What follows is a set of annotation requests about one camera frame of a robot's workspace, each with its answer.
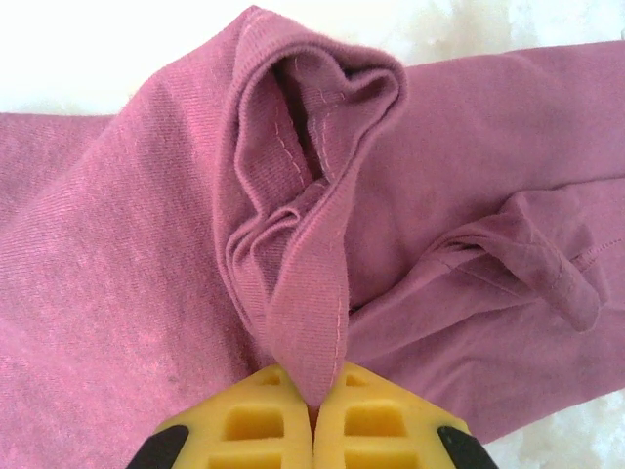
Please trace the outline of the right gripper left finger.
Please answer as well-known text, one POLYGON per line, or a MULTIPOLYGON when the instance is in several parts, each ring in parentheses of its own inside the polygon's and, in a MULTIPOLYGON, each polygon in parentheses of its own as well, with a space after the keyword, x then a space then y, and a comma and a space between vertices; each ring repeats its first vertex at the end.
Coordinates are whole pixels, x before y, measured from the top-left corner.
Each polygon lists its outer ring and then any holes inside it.
POLYGON ((311 468, 309 410, 287 373, 270 365, 162 422, 128 466, 311 468))

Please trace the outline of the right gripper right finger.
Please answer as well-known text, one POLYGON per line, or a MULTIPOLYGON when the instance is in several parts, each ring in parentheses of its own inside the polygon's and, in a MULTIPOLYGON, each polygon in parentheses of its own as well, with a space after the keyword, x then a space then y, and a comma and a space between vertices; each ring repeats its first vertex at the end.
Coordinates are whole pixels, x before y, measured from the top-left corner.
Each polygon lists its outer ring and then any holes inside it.
POLYGON ((475 469, 489 454, 462 419, 347 362, 319 409, 319 469, 475 469))

